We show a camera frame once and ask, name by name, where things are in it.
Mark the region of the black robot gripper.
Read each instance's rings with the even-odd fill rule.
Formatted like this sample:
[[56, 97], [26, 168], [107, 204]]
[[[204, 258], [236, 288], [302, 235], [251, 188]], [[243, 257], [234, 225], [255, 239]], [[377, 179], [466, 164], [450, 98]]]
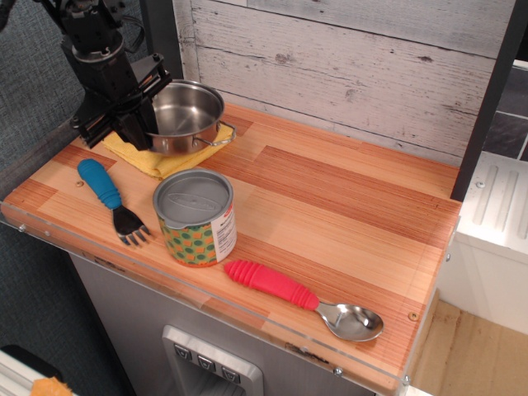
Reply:
[[84, 89], [70, 125], [85, 145], [91, 149], [116, 132], [137, 150], [150, 150], [158, 131], [153, 98], [172, 81], [163, 56], [131, 63], [122, 42], [95, 52], [70, 45], [69, 63]]

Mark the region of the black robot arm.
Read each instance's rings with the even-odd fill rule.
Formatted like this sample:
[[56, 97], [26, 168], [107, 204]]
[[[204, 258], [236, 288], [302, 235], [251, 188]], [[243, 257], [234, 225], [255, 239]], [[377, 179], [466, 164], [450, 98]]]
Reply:
[[159, 53], [130, 62], [128, 55], [139, 48], [144, 33], [127, 47], [120, 28], [140, 21], [125, 14], [122, 1], [41, 4], [60, 29], [61, 49], [84, 89], [69, 121], [72, 129], [89, 148], [116, 132], [139, 151], [152, 150], [159, 134], [153, 99], [172, 79]]

